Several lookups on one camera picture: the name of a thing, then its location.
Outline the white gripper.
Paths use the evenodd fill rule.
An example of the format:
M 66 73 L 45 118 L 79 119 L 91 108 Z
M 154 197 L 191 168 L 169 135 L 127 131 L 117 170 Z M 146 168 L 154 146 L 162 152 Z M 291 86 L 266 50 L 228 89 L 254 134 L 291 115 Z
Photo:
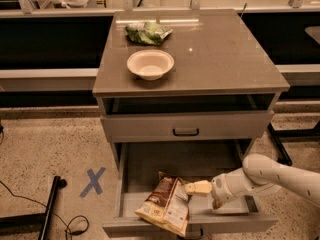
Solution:
M 206 180 L 197 181 L 185 184 L 184 188 L 188 195 L 207 195 L 212 191 L 214 210 L 242 196 L 265 196 L 280 190 L 280 186 L 271 183 L 255 183 L 242 168 L 215 176 L 211 183 Z

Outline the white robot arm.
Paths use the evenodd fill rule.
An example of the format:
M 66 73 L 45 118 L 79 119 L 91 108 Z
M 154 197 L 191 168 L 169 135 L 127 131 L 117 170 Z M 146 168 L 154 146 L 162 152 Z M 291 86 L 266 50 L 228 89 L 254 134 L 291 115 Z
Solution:
M 242 167 L 229 173 L 184 185 L 188 195 L 207 195 L 213 198 L 213 208 L 242 196 L 263 196 L 280 187 L 320 206 L 320 174 L 278 163 L 261 154 L 249 154 Z

